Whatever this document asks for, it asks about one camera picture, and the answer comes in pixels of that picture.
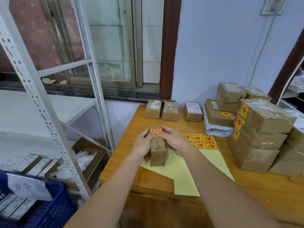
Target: person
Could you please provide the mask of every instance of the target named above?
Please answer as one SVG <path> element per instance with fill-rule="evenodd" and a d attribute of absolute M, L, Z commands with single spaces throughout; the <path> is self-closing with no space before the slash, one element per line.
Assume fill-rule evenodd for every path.
<path fill-rule="evenodd" d="M 182 153 L 214 227 L 280 227 L 276 219 L 237 183 L 209 162 L 178 130 L 157 131 Z M 123 211 L 137 169 L 150 150 L 154 132 L 139 134 L 129 155 L 102 186 L 67 222 L 70 227 L 115 227 Z"/>

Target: white cable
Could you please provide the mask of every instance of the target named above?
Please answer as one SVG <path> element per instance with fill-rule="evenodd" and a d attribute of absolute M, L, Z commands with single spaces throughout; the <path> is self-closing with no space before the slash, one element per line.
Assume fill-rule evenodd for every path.
<path fill-rule="evenodd" d="M 264 43 L 263 43 L 263 46 L 262 46 L 261 51 L 260 51 L 260 53 L 259 53 L 259 56 L 257 57 L 257 60 L 256 60 L 256 62 L 255 62 L 255 65 L 254 65 L 254 68 L 253 68 L 253 72 L 252 72 L 251 79 L 250 79 L 250 82 L 249 82 L 249 84 L 248 84 L 248 87 L 250 87 L 251 82 L 252 82 L 252 80 L 253 80 L 253 77 L 254 77 L 254 75 L 255 75 L 255 71 L 256 71 L 256 69 L 257 69 L 257 64 L 259 63 L 260 57 L 261 57 L 261 55 L 262 55 L 262 53 L 263 53 L 263 51 L 264 51 L 265 45 L 266 45 L 266 43 L 267 43 L 267 41 L 268 41 L 268 38 L 269 38 L 269 35 L 270 35 L 270 32 L 271 32 L 273 23 L 274 23 L 274 21 L 275 21 L 275 18 L 276 18 L 276 15 L 273 16 L 272 21 L 271 21 L 271 23 L 270 23 L 270 26 L 269 26 L 268 33 L 267 33 L 267 35 L 266 35 L 265 41 L 264 41 Z"/>

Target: blue plastic basket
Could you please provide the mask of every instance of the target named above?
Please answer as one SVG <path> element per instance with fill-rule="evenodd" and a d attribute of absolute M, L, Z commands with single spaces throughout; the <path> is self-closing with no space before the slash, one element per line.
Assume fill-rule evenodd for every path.
<path fill-rule="evenodd" d="M 11 190 L 7 186 L 7 173 L 7 171 L 0 170 L 0 191 L 5 195 L 11 193 Z M 14 174 L 31 177 L 20 173 Z M 67 195 L 65 184 L 60 181 L 43 179 L 40 177 L 31 178 L 44 181 L 46 188 L 53 197 L 53 200 L 51 202 L 37 201 L 30 211 L 19 221 L 13 221 L 0 217 L 0 227 L 63 227 L 76 212 L 76 207 L 73 205 L 72 201 Z"/>

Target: white shelving unit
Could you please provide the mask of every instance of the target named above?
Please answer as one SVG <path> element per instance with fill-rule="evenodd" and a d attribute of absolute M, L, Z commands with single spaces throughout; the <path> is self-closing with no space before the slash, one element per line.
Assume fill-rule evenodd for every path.
<path fill-rule="evenodd" d="M 70 64 L 37 71 L 26 49 L 5 0 L 0 0 L 0 43 L 20 78 L 25 92 L 0 91 L 0 155 L 5 161 L 31 153 L 59 158 L 69 166 L 80 194 L 86 199 L 92 193 L 71 149 L 63 127 L 67 127 L 95 145 L 114 150 L 111 128 L 97 69 L 89 24 L 82 0 L 71 0 L 86 58 Z M 95 98 L 48 95 L 40 78 L 86 65 Z M 108 148 L 82 134 L 70 125 L 90 107 L 96 105 Z"/>

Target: wooden table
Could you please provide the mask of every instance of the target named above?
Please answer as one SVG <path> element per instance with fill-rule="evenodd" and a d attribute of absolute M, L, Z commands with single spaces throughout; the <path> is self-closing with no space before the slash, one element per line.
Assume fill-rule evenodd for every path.
<path fill-rule="evenodd" d="M 139 105 L 112 157 L 101 173 L 104 183 L 132 148 L 137 134 L 149 125 L 165 125 L 186 133 L 204 133 L 203 122 L 185 120 L 179 109 L 178 122 L 148 119 L 146 105 Z M 235 181 L 281 221 L 304 225 L 304 176 L 241 171 L 228 147 L 227 138 L 215 141 Z M 175 195 L 173 180 L 139 167 L 124 211 L 122 227 L 213 227 L 200 197 Z"/>

